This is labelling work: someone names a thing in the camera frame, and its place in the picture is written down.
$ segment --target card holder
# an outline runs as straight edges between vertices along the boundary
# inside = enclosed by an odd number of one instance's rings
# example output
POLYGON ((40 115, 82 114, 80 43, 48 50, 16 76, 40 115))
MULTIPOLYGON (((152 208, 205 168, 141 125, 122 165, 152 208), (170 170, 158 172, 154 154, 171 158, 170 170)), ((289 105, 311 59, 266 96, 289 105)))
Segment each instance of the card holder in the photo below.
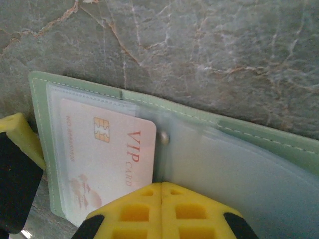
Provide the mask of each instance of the card holder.
POLYGON ((154 181, 173 182, 238 209, 261 238, 319 237, 318 141, 74 78, 32 72, 29 80, 55 214, 65 216, 50 166, 48 85, 132 103, 135 117, 154 122, 154 181))

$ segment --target stitching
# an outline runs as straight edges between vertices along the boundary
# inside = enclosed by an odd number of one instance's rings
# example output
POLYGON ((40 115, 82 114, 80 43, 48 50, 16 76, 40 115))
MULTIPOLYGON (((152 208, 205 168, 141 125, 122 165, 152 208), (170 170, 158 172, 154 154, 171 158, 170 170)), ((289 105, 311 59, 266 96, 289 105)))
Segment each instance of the stitching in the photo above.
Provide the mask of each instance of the stitching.
MULTIPOLYGON (((40 113, 40 108, 39 108, 39 100, 38 100, 38 96, 37 96, 36 89, 35 89, 35 86, 34 86, 34 79, 32 79, 31 82, 32 82, 32 87, 33 87, 34 94, 35 94, 35 101, 36 101, 36 107, 37 107, 37 111, 38 111, 38 115, 39 115, 40 129, 41 129, 42 135, 44 135, 43 127, 42 127, 42 123, 41 123, 41 113, 40 113)), ((49 158, 45 137, 43 137, 43 141, 44 141, 44 149, 45 149, 46 158, 49 158)), ((47 164, 48 168, 50 168, 50 160, 47 160, 45 163, 47 164)), ((50 182, 52 183, 53 179, 52 179, 52 174, 51 173, 49 173, 49 177, 50 177, 50 182)), ((55 200, 53 200, 52 206, 53 206, 54 211, 56 211, 56 209, 55 209, 55 200)))
MULTIPOLYGON (((154 103, 152 103, 152 102, 147 102, 147 101, 142 101, 142 100, 137 100, 137 99, 131 99, 131 98, 126 98, 126 97, 115 97, 115 96, 111 96, 111 95, 108 95, 108 94, 104 94, 104 93, 100 93, 100 92, 96 92, 96 91, 90 91, 90 90, 87 90, 87 89, 83 89, 83 88, 79 88, 79 87, 75 87, 75 86, 70 86, 70 85, 67 85, 67 84, 60 83, 60 82, 54 82, 54 81, 49 81, 49 80, 45 80, 45 79, 40 79, 40 78, 33 78, 33 79, 35 79, 35 80, 41 80, 41 81, 46 81, 46 82, 51 82, 51 83, 55 83, 55 84, 62 85, 62 86, 68 86, 68 87, 71 87, 71 88, 75 88, 75 89, 83 90, 83 91, 86 91, 86 92, 91 92, 91 93, 99 94, 99 95, 102 95, 102 96, 112 97, 112 98, 115 98, 115 99, 120 99, 120 100, 121 100, 121 99, 125 99, 125 100, 130 100, 130 101, 141 102, 141 103, 149 104, 149 105, 152 105, 152 106, 160 107, 160 108, 162 108, 162 109, 165 109, 165 110, 168 110, 168 111, 171 111, 171 112, 180 114, 180 115, 182 115, 182 116, 187 116, 187 117, 194 118, 194 119, 197 119, 197 120, 200 120, 200 121, 204 121, 204 122, 208 122, 208 123, 215 123, 215 122, 213 122, 213 121, 205 120, 205 119, 202 119, 202 118, 197 117, 197 116, 192 116, 192 115, 185 114, 185 113, 183 113, 183 112, 175 111, 175 110, 172 110, 172 109, 167 108, 167 107, 165 107, 165 106, 158 105, 158 104, 154 104, 154 103)), ((304 149, 304 148, 299 148, 299 147, 296 147, 296 146, 293 146, 293 145, 290 145, 290 144, 282 143, 282 142, 275 141, 275 140, 272 140, 272 139, 269 139, 269 138, 260 137, 260 136, 253 135, 253 134, 250 134, 250 133, 246 133, 246 132, 243 132, 243 131, 239 131, 239 130, 236 130, 236 129, 233 129, 233 128, 224 127, 224 126, 222 126, 222 125, 220 125, 220 124, 217 124, 217 126, 218 126, 219 128, 222 128, 222 129, 230 130, 230 131, 233 131, 233 132, 236 132, 236 133, 241 133, 241 134, 243 134, 243 135, 247 135, 247 136, 250 136, 250 137, 262 139, 262 140, 265 140, 265 141, 268 141, 268 142, 271 142, 271 143, 281 144, 281 145, 283 145, 283 146, 291 147, 291 148, 297 149, 297 150, 299 150, 299 151, 303 151, 303 152, 307 152, 307 153, 310 153, 310 154, 319 155, 319 153, 316 153, 316 152, 313 152, 313 151, 309 151, 309 150, 306 150, 306 149, 304 149)))

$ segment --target white card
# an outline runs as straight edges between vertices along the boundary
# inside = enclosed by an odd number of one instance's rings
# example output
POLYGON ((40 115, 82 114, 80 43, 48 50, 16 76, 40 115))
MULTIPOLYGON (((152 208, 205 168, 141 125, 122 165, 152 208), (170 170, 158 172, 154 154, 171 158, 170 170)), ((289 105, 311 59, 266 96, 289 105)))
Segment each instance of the white card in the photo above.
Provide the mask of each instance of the white card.
POLYGON ((91 211, 152 183, 156 126, 70 99, 59 108, 62 210, 79 226, 91 211))

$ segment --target stone countertop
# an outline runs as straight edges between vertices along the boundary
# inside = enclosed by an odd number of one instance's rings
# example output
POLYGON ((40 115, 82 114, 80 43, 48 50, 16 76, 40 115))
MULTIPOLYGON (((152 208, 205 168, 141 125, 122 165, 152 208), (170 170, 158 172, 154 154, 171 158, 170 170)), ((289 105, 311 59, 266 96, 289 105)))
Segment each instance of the stone countertop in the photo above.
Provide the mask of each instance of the stone countertop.
MULTIPOLYGON (((317 0, 0 0, 0 117, 34 124, 38 70, 319 139, 318 14, 317 0)), ((70 238, 48 205, 43 181, 26 228, 70 238)))

